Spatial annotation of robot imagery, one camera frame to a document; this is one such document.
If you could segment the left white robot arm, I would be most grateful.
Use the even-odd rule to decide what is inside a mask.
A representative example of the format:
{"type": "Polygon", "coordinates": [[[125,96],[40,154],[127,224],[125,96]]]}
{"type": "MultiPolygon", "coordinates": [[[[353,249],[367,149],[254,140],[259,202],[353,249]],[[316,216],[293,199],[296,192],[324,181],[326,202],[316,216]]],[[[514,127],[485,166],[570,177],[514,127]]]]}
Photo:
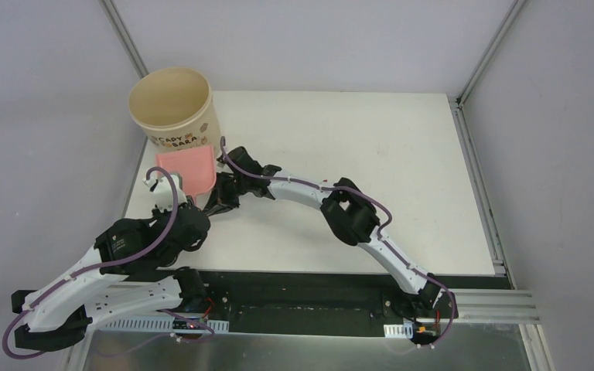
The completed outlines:
{"type": "Polygon", "coordinates": [[[115,222],[53,283],[12,294],[18,318],[6,335],[33,354],[55,352],[138,313],[199,311],[207,298],[199,272],[168,268],[180,253],[199,250],[210,227],[202,210],[185,203],[175,218],[154,210],[149,219],[115,222]]]}

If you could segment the pink plastic dustpan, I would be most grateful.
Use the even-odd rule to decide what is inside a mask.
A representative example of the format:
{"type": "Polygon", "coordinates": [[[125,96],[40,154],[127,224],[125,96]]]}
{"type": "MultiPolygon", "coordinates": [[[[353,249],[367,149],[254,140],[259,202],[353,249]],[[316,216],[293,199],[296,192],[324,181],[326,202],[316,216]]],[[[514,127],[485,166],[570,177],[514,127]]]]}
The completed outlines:
{"type": "Polygon", "coordinates": [[[192,201],[209,193],[217,180],[215,152],[212,145],[159,153],[155,163],[170,173],[181,177],[181,190],[192,201]]]}

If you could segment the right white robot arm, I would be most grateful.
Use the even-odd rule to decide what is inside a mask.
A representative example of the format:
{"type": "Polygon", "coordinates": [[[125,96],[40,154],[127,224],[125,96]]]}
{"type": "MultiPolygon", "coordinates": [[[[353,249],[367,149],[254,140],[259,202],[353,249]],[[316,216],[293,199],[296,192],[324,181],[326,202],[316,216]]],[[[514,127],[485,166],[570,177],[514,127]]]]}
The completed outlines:
{"type": "Polygon", "coordinates": [[[399,250],[386,231],[387,222],[377,214],[392,215],[377,200],[362,193],[348,178],[316,183],[299,178],[277,165],[260,165],[246,148],[237,147],[217,160],[229,167],[217,175],[205,210],[207,215],[227,213],[251,193],[258,198],[285,200],[319,210],[333,235],[342,243],[371,255],[408,296],[408,307],[417,316],[430,315],[439,299],[449,300],[451,319],[459,314],[456,297],[434,274],[420,268],[399,250]]]}

